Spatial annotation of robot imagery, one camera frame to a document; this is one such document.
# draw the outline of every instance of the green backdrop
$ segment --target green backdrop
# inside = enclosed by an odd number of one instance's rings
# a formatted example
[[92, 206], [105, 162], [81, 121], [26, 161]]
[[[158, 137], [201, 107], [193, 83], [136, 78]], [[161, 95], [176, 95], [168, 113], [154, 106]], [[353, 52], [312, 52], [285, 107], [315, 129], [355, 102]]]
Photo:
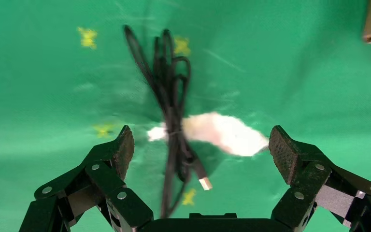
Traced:
[[[0, 231], [19, 229], [33, 193], [131, 126], [126, 183], [159, 215], [166, 147], [145, 132], [162, 120], [122, 26], [151, 54], [168, 28], [193, 79], [187, 113], [218, 111], [269, 135], [280, 124], [337, 165], [371, 180], [371, 45], [365, 0], [0, 0]], [[268, 218], [287, 186], [269, 151], [231, 157], [193, 144], [213, 190], [196, 179], [188, 213]], [[318, 209], [308, 232], [346, 231]], [[97, 209], [75, 232], [111, 231]]]

